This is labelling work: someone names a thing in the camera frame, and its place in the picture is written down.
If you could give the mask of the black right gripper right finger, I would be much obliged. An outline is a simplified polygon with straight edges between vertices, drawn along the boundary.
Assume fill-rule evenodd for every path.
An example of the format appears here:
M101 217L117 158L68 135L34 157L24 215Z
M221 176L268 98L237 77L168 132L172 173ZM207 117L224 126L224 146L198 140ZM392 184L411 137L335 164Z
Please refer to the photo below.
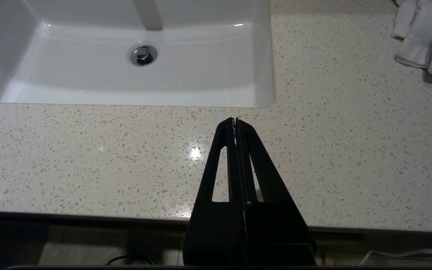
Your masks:
M317 243L256 130L240 119L237 150L249 262L315 266Z

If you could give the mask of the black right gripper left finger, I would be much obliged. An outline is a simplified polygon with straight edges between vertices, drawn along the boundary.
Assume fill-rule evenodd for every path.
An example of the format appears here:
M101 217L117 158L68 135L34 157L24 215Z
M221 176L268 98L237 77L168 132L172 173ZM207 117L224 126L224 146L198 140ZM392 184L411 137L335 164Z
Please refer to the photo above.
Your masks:
M234 118L216 128L182 246L187 266L237 266L245 262L243 191L235 144ZM227 150L228 201L212 196L221 149Z

